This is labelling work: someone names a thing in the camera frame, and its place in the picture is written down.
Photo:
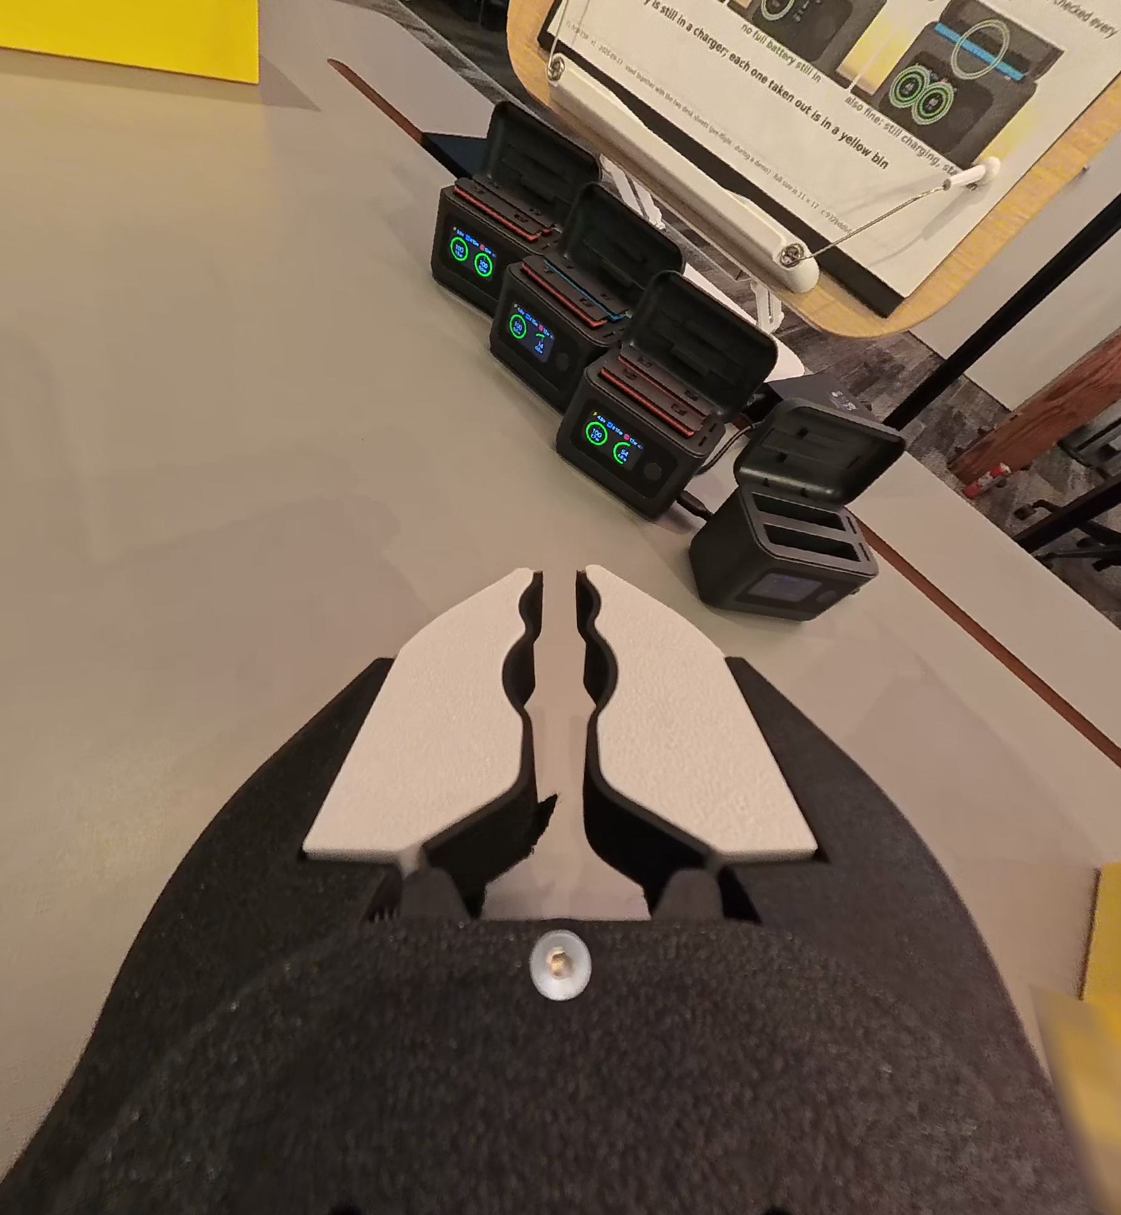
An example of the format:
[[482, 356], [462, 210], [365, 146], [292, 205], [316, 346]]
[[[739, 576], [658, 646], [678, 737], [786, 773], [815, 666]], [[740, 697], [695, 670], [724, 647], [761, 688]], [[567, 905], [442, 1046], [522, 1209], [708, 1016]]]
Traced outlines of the instruction board on stand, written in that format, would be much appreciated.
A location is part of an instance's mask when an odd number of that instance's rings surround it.
[[1121, 75], [1121, 3], [553, 3], [540, 44], [882, 314]]

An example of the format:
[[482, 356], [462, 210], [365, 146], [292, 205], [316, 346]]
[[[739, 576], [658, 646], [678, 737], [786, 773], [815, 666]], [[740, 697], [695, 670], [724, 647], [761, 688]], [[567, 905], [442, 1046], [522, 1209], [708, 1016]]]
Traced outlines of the white stand base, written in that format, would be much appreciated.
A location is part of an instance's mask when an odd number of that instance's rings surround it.
[[683, 254], [683, 276], [764, 333], [784, 320], [779, 296], [724, 254], [674, 208], [660, 203], [639, 181], [612, 160], [600, 158], [600, 183], [631, 212], [670, 238]]

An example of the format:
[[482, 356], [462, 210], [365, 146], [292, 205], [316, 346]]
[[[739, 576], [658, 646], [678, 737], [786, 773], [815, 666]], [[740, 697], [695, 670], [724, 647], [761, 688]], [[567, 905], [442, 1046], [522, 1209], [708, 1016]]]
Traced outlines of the wooden sign board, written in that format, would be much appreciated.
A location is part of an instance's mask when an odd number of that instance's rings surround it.
[[984, 221], [957, 245], [934, 274], [903, 300], [887, 316], [874, 311], [853, 294], [832, 270], [823, 269], [817, 283], [804, 293], [784, 287], [779, 266], [764, 252], [748, 247], [713, 214], [689, 208], [680, 195], [680, 182], [646, 159], [620, 134], [598, 120], [590, 125], [584, 114], [567, 102], [553, 99], [550, 48], [540, 44], [551, 3], [518, 1], [507, 6], [507, 49], [519, 81], [553, 116], [562, 119], [572, 132], [589, 142], [599, 154], [642, 190], [649, 191], [709, 243], [735, 267], [772, 296], [777, 306], [799, 315], [823, 332], [850, 337], [875, 338], [913, 331], [930, 320], [974, 282], [1010, 243], [1065, 190], [1085, 177], [1085, 168], [1121, 130], [1121, 76], [1072, 124], [1045, 155], [1015, 183]]

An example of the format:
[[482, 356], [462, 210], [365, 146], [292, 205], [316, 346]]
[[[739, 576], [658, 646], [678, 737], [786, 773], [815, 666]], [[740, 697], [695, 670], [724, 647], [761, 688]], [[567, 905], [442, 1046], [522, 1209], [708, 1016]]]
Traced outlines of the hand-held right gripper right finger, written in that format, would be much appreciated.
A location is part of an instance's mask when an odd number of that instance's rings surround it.
[[811, 859], [816, 841], [722, 650], [600, 566], [581, 571], [590, 776], [702, 859]]

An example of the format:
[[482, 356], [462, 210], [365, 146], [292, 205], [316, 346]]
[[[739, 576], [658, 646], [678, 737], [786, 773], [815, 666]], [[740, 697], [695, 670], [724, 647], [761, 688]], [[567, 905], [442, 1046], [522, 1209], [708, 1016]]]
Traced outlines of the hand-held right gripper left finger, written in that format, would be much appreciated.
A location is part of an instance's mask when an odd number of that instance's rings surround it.
[[506, 872], [538, 839], [532, 726], [542, 573], [519, 568], [394, 657], [303, 841], [312, 860]]

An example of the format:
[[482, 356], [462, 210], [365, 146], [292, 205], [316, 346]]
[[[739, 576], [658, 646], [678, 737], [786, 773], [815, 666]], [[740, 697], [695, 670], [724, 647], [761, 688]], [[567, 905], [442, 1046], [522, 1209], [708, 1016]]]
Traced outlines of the black metal stand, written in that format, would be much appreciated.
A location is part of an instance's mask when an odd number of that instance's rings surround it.
[[1060, 251], [1055, 252], [1054, 257], [1039, 267], [1016, 293], [1010, 296], [993, 316], [946, 356], [937, 368], [919, 381], [887, 415], [884, 425], [895, 431], [903, 431], [906, 425], [961, 380], [980, 358], [1028, 318], [1041, 302], [1072, 278], [1120, 230], [1121, 192], [1109, 200]]

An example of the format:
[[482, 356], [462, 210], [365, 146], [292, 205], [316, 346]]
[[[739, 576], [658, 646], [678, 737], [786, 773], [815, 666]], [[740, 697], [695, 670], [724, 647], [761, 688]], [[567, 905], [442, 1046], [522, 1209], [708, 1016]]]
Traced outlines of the brown wooden furniture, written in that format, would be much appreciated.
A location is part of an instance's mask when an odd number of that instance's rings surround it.
[[1121, 328], [965, 448], [948, 470], [962, 486], [1020, 473], [1121, 399]]

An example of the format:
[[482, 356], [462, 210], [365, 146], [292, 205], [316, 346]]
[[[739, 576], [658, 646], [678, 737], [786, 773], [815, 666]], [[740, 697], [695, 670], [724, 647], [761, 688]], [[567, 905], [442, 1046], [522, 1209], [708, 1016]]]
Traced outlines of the black battery charger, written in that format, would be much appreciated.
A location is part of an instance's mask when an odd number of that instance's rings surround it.
[[492, 320], [492, 356], [558, 413], [568, 407], [585, 369], [624, 341], [649, 284], [683, 269], [674, 241], [600, 185], [581, 189], [556, 248], [524, 260], [549, 263], [622, 315], [587, 327], [529, 282], [522, 261], [507, 267]]
[[856, 594], [877, 563], [848, 509], [904, 451], [901, 434], [861, 415], [803, 399], [776, 405], [689, 542], [699, 598], [807, 622]]
[[[697, 395], [708, 424], [684, 436], [599, 380], [622, 358]], [[582, 373], [558, 426], [555, 452], [646, 519], [675, 504], [779, 360], [775, 340], [674, 271], [660, 274], [633, 311], [620, 346]]]
[[431, 244], [431, 275], [452, 294], [492, 316], [507, 267], [558, 247], [578, 192], [599, 181], [594, 155], [511, 101], [492, 110], [488, 132], [500, 136], [497, 181], [478, 186], [497, 192], [540, 222], [536, 240], [522, 239], [454, 194], [456, 180], [439, 194]]

